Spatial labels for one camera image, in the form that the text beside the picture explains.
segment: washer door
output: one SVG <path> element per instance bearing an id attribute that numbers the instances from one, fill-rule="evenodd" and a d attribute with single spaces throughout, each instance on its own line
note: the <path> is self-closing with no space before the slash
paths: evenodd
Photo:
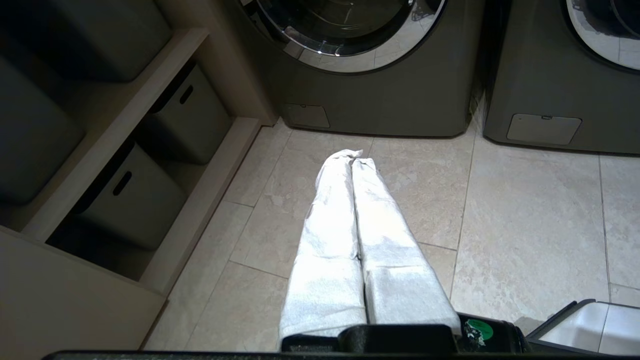
<path id="1" fill-rule="evenodd" d="M 566 6 L 571 25 L 592 53 L 640 70 L 640 1 L 566 0 Z"/>
<path id="2" fill-rule="evenodd" d="M 312 67 L 363 72 L 400 59 L 438 18 L 445 0 L 243 0 L 285 53 Z"/>

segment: wooden shelf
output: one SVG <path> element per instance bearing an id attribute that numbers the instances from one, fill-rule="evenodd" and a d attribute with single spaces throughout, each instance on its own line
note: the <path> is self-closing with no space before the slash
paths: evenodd
<path id="1" fill-rule="evenodd" d="M 176 30 L 130 83 L 65 83 L 62 107 L 86 135 L 29 204 L 0 209 L 0 224 L 47 241 L 207 35 L 202 28 Z"/>
<path id="2" fill-rule="evenodd" d="M 209 164 L 183 164 L 183 186 L 193 184 L 195 176 L 199 180 L 140 278 L 141 285 L 169 294 L 259 129 L 258 119 L 236 118 Z"/>

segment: dryer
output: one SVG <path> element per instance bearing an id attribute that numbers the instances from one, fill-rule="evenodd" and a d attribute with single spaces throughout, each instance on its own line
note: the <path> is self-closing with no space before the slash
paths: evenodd
<path id="1" fill-rule="evenodd" d="M 484 1 L 225 5 L 289 126 L 396 136 L 466 130 Z"/>
<path id="2" fill-rule="evenodd" d="M 485 137 L 640 154 L 637 10 L 632 1 L 512 1 Z"/>

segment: laundry room cabinet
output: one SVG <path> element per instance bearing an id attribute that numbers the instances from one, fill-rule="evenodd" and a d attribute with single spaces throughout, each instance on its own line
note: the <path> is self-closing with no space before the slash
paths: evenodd
<path id="1" fill-rule="evenodd" d="M 132 81 L 53 81 L 56 102 L 84 137 L 32 200 L 0 204 L 0 358 L 138 349 L 260 126 L 277 119 L 216 1 L 156 5 L 173 35 Z M 189 60 L 218 94 L 231 126 L 208 163 L 153 158 L 186 199 L 160 245 L 100 248 L 111 263 L 54 246 L 78 200 Z"/>

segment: bin handle cutout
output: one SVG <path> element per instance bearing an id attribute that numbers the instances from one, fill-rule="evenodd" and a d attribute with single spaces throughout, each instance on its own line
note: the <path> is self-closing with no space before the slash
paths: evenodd
<path id="1" fill-rule="evenodd" d="M 189 85 L 187 90 L 185 90 L 184 94 L 182 94 L 182 96 L 180 97 L 180 103 L 184 104 L 187 101 L 187 99 L 189 99 L 189 96 L 191 96 L 192 92 L 193 92 L 193 85 Z"/>
<path id="2" fill-rule="evenodd" d="M 122 189 L 124 189 L 124 187 L 127 186 L 129 180 L 131 180 L 131 176 L 131 171 L 127 171 L 126 173 L 124 173 L 122 179 L 120 179 L 116 187 L 113 188 L 113 196 L 118 196 L 122 192 Z"/>

